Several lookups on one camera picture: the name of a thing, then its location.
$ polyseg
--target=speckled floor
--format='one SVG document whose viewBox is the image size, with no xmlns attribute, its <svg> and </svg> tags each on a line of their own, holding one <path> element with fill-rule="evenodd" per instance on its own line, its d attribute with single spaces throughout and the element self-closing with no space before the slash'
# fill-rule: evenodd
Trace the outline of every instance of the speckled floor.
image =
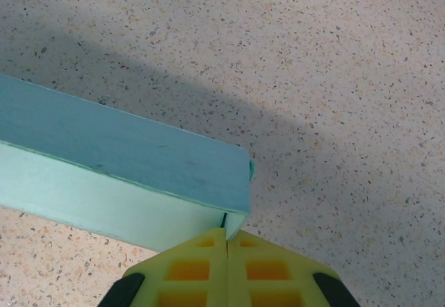
<svg viewBox="0 0 445 307">
<path fill-rule="evenodd" d="M 445 0 L 0 0 L 0 19 L 0 72 L 249 149 L 245 229 L 362 306 L 445 306 Z M 0 218 L 2 306 L 96 306 L 154 254 Z"/>
</svg>

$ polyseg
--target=yellow plastic object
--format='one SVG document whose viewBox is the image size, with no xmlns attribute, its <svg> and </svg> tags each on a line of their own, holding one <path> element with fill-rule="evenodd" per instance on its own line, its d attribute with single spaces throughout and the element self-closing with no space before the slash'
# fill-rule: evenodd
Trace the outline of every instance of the yellow plastic object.
<svg viewBox="0 0 445 307">
<path fill-rule="evenodd" d="M 129 268 L 145 275 L 131 307 L 227 307 L 225 229 L 192 240 Z"/>
<path fill-rule="evenodd" d="M 99 307 L 359 307 L 340 278 L 292 251 L 212 229 L 128 269 Z"/>
</svg>

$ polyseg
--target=black rubber edge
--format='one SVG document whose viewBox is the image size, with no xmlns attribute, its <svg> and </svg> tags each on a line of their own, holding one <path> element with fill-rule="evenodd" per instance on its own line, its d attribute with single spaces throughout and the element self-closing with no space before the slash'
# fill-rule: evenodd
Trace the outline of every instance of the black rubber edge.
<svg viewBox="0 0 445 307">
<path fill-rule="evenodd" d="M 98 307 L 130 307 L 144 279 L 143 274 L 130 274 L 119 279 L 111 286 Z"/>
<path fill-rule="evenodd" d="M 360 307 L 339 279 L 322 272 L 314 274 L 313 277 L 331 307 Z"/>
<path fill-rule="evenodd" d="M 227 220 L 227 212 L 224 212 L 224 215 L 222 217 L 222 222 L 221 222 L 221 228 L 225 228 L 225 222 Z"/>
</svg>

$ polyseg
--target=terrazzo floor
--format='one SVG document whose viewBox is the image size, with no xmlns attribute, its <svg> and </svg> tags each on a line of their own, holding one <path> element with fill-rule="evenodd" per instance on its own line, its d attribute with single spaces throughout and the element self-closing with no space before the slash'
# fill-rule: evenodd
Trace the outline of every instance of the terrazzo floor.
<svg viewBox="0 0 445 307">
<path fill-rule="evenodd" d="M 249 149 L 245 230 L 362 306 L 445 306 L 445 0 L 0 0 L 0 72 Z M 154 252 L 0 209 L 0 304 Z"/>
</svg>

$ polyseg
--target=teal foam block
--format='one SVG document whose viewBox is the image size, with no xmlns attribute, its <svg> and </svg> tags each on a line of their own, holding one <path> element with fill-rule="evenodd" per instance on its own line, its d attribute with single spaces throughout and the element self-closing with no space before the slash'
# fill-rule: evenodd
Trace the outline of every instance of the teal foam block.
<svg viewBox="0 0 445 307">
<path fill-rule="evenodd" d="M 3 206 L 163 251 L 223 218 L 231 238 L 251 172 L 240 147 L 0 76 Z"/>
</svg>

